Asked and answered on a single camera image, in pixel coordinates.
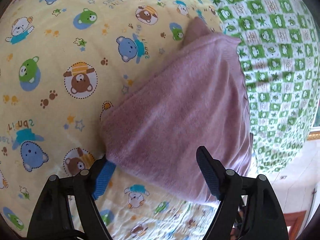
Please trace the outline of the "green checkered frog blanket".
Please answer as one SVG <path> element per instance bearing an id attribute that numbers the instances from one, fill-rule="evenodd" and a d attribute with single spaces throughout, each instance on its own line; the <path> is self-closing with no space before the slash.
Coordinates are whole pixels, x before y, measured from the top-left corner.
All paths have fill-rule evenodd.
<path id="1" fill-rule="evenodd" d="M 319 103 L 319 38 L 303 0 L 211 0 L 237 37 L 257 169 L 278 172 L 298 154 Z"/>

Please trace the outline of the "purple knitted garment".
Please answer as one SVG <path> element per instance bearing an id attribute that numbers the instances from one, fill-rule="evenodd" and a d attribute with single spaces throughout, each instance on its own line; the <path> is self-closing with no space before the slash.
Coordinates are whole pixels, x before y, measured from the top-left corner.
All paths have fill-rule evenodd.
<path id="1" fill-rule="evenodd" d="M 107 160 L 183 200 L 215 201 L 196 161 L 206 147 L 244 176 L 251 164 L 249 103 L 237 38 L 190 21 L 161 71 L 101 119 Z"/>

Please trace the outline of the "yellow bear print quilt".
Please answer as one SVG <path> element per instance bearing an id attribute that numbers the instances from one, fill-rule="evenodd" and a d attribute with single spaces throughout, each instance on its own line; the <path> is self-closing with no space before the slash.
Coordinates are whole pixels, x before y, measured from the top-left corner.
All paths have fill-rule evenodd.
<path id="1" fill-rule="evenodd" d="M 47 178 L 104 155 L 100 117 L 159 69 L 199 17 L 240 0 L 3 0 L 1 216 L 25 237 Z"/>

